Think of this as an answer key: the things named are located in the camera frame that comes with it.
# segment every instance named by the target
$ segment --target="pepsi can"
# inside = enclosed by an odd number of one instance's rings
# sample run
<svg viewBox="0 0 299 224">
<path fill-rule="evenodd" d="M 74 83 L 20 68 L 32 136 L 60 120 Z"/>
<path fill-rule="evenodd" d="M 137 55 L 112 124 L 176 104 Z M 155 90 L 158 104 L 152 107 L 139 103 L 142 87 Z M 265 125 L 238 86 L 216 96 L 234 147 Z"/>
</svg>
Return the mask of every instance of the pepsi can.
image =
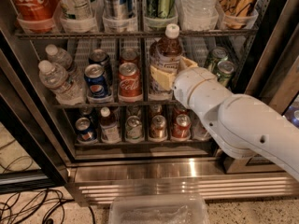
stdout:
<svg viewBox="0 0 299 224">
<path fill-rule="evenodd" d="M 84 79 L 94 98 L 105 98 L 111 94 L 102 65 L 97 63 L 88 65 L 84 71 Z"/>
<path fill-rule="evenodd" d="M 80 118 L 76 121 L 76 130 L 80 139 L 84 142 L 95 140 L 97 137 L 96 130 L 87 118 Z"/>
</svg>

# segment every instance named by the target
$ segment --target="brown bottle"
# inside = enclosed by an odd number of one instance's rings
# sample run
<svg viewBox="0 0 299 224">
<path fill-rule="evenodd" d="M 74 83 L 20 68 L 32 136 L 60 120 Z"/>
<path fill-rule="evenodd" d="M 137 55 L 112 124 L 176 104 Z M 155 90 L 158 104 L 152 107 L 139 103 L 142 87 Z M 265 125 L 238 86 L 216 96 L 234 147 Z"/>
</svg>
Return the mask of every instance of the brown bottle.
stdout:
<svg viewBox="0 0 299 224">
<path fill-rule="evenodd" d="M 158 67 L 170 73 L 177 73 L 178 63 L 182 53 L 182 47 L 178 40 L 179 27 L 176 24 L 168 24 L 165 36 L 156 45 L 156 57 Z"/>
<path fill-rule="evenodd" d="M 103 107 L 100 110 L 100 126 L 104 140 L 108 142 L 117 142 L 121 138 L 118 129 L 118 122 L 113 112 L 108 107 Z"/>
</svg>

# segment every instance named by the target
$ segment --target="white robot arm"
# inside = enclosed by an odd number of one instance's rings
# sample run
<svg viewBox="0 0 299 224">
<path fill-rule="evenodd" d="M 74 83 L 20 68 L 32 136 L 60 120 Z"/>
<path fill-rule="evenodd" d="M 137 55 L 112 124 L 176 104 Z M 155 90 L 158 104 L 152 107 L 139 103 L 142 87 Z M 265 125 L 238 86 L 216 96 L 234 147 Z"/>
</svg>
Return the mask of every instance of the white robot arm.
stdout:
<svg viewBox="0 0 299 224">
<path fill-rule="evenodd" d="M 174 95 L 229 156 L 261 154 L 299 181 L 299 129 L 271 107 L 246 94 L 232 94 L 200 67 L 177 75 Z"/>
</svg>

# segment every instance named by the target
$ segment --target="bottle label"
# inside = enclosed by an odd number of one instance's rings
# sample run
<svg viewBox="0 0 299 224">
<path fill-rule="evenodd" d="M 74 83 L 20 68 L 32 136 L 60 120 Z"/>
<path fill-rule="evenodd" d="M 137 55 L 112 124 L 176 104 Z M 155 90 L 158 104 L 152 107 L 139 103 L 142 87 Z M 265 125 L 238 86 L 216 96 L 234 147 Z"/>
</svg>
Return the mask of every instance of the bottle label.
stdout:
<svg viewBox="0 0 299 224">
<path fill-rule="evenodd" d="M 166 57 L 157 52 L 158 67 L 166 72 L 177 73 L 180 56 Z"/>
</svg>

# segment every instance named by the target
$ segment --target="bottle cap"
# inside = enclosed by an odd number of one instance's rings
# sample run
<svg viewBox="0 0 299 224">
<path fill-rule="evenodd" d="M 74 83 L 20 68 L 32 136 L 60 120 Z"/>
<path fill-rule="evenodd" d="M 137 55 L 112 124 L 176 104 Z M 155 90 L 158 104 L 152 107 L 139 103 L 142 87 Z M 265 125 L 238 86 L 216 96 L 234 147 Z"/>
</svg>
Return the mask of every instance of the bottle cap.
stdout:
<svg viewBox="0 0 299 224">
<path fill-rule="evenodd" d="M 46 46 L 46 53 L 50 56 L 54 56 L 58 53 L 58 48 L 53 44 L 49 44 Z"/>
<path fill-rule="evenodd" d="M 179 27 L 174 23 L 168 24 L 166 26 L 165 34 L 171 39 L 177 38 L 179 35 Z"/>
<path fill-rule="evenodd" d="M 38 64 L 38 68 L 41 73 L 48 73 L 54 68 L 54 65 L 51 62 L 44 60 Z"/>
<path fill-rule="evenodd" d="M 110 115 L 110 110 L 108 107 L 101 108 L 101 116 L 108 117 Z"/>
</svg>

